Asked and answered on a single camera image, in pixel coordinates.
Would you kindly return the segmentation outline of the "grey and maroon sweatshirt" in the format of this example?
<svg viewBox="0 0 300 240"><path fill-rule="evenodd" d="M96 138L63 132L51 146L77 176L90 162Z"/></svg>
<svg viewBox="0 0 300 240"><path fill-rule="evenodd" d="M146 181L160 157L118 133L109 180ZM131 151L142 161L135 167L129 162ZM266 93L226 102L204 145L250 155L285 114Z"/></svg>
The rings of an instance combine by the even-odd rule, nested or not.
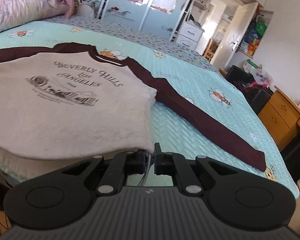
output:
<svg viewBox="0 0 300 240"><path fill-rule="evenodd" d="M266 169L263 152L134 59L106 60L79 43L0 49L0 149L12 155L58 160L132 149L153 153L155 102L225 152Z"/></svg>

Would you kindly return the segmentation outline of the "teal bee-pattern bedspread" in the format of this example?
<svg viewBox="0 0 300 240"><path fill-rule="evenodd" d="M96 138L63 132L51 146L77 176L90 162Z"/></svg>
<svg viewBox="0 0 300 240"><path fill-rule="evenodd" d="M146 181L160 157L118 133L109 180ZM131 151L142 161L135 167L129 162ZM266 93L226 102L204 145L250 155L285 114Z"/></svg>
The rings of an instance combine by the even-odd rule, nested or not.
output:
<svg viewBox="0 0 300 240"><path fill-rule="evenodd" d="M12 185L159 143L299 190L233 85L119 37L34 21L0 33L0 170Z"/></svg>

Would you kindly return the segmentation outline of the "wooden dresser desk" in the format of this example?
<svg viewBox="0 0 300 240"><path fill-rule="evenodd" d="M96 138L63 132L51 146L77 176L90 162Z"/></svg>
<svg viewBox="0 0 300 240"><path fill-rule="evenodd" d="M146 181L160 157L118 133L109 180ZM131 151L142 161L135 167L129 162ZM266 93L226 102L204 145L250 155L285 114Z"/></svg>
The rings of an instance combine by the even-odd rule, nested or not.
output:
<svg viewBox="0 0 300 240"><path fill-rule="evenodd" d="M279 87L258 117L282 151L300 134L300 108Z"/></svg>

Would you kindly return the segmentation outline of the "white drawer cabinet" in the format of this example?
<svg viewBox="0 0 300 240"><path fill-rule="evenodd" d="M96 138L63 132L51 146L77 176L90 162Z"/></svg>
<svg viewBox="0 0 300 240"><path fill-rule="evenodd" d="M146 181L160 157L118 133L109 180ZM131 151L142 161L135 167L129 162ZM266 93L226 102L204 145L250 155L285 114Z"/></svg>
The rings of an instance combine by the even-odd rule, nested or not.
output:
<svg viewBox="0 0 300 240"><path fill-rule="evenodd" d="M187 21L181 24L177 33L175 43L182 45L190 50L195 50L204 30Z"/></svg>

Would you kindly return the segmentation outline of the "white room door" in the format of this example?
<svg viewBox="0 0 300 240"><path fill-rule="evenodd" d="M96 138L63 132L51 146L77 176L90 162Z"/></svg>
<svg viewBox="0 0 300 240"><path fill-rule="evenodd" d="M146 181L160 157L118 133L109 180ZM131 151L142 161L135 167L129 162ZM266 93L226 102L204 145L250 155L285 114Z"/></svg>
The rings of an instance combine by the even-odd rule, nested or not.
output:
<svg viewBox="0 0 300 240"><path fill-rule="evenodd" d="M216 69L224 69L232 59L249 27L257 7L258 3L254 2L237 8L232 22L210 61Z"/></svg>

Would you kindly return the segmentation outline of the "floral rolled quilt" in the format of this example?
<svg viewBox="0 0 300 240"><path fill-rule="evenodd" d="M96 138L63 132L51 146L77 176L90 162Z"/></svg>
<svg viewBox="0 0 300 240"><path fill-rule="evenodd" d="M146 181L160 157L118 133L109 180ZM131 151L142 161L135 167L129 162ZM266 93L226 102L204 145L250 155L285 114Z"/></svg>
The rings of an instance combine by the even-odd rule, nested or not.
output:
<svg viewBox="0 0 300 240"><path fill-rule="evenodd" d="M61 0L0 0L0 32L31 21L64 15L67 10Z"/></svg>

